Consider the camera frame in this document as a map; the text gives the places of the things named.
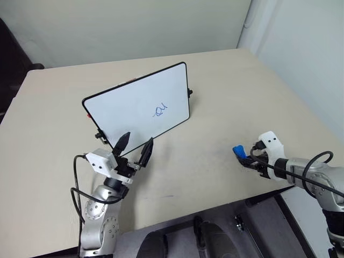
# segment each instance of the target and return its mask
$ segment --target table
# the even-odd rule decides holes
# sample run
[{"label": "table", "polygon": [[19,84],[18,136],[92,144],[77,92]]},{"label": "table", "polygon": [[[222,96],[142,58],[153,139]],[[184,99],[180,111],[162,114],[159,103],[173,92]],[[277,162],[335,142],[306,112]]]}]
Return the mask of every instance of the table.
[{"label": "table", "polygon": [[[309,108],[244,49],[94,63],[28,73],[0,125],[0,242],[6,257],[77,245],[69,189],[74,155],[104,147],[81,100],[134,77],[185,61],[190,119],[155,139],[152,159],[134,177],[120,213],[123,232],[287,186],[243,168],[232,147],[249,148],[272,130],[287,156],[324,150],[343,165],[344,147]],[[139,150],[130,157],[138,157]],[[81,189],[95,182],[78,163]]]}]

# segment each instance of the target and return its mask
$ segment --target floor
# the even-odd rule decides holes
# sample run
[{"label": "floor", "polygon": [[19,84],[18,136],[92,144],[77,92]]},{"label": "floor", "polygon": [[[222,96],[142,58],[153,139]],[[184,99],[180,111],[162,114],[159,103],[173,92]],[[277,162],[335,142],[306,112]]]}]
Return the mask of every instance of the floor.
[{"label": "floor", "polygon": [[[247,231],[239,231],[237,228],[234,216],[241,212],[247,212],[248,216],[253,218],[257,231],[260,232],[264,239],[268,239],[271,242],[269,244],[269,251],[273,254],[273,257],[306,258],[299,242],[273,198],[252,208],[248,208],[244,201],[239,201],[125,233],[118,239],[114,257],[135,258],[143,239],[149,232],[191,221],[195,215],[199,215],[204,220],[215,223],[223,229],[232,239],[240,257],[260,258],[261,255]],[[167,234],[167,239],[168,258],[199,258],[192,227],[186,227],[169,233]]]}]

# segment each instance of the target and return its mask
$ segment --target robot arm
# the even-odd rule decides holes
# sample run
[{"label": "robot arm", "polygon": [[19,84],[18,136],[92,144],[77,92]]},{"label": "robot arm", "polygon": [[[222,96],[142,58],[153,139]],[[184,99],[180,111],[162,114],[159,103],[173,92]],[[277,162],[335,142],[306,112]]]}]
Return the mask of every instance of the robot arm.
[{"label": "robot arm", "polygon": [[80,257],[112,257],[119,233],[118,215],[121,200],[129,191],[127,187],[136,171],[145,167],[152,154],[153,138],[144,145],[138,162],[128,162],[119,156],[128,144],[130,133],[124,134],[112,152],[97,149],[85,155],[93,170],[106,176],[103,185],[99,185],[91,196],[77,188],[72,188],[72,198],[78,213],[74,191],[88,197],[85,206],[84,226],[80,236]]},{"label": "robot arm", "polygon": [[[324,152],[312,160],[287,159],[281,142],[273,132],[259,136],[259,142],[246,156],[242,146],[233,148],[239,162],[257,170],[261,176],[274,180],[288,180],[290,184],[305,189],[316,198],[328,225],[330,242],[339,255],[344,250],[344,168],[330,167],[327,162],[333,154]],[[253,150],[260,149],[262,154],[255,156]],[[316,161],[323,154],[330,154],[325,162]]]}]

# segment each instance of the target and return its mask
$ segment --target small black clip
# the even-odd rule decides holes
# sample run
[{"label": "small black clip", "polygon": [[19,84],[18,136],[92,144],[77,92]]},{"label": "small black clip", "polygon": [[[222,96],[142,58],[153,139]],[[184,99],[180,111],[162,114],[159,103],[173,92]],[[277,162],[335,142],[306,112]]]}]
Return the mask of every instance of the small black clip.
[{"label": "small black clip", "polygon": [[108,140],[106,139],[105,134],[102,130],[98,129],[98,133],[95,134],[96,139],[100,139],[103,144],[108,144]]},{"label": "small black clip", "polygon": [[188,88],[188,98],[190,98],[190,95],[193,93],[193,90],[190,90],[189,88]]}]

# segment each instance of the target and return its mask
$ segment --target white wall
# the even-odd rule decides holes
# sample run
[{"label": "white wall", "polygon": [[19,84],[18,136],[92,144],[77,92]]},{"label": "white wall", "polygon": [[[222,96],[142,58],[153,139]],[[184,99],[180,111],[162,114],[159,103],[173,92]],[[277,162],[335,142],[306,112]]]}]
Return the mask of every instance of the white wall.
[{"label": "white wall", "polygon": [[0,0],[46,67],[236,48],[250,0]]},{"label": "white wall", "polygon": [[344,142],[343,0],[254,0],[252,6],[239,47],[277,72]]}]

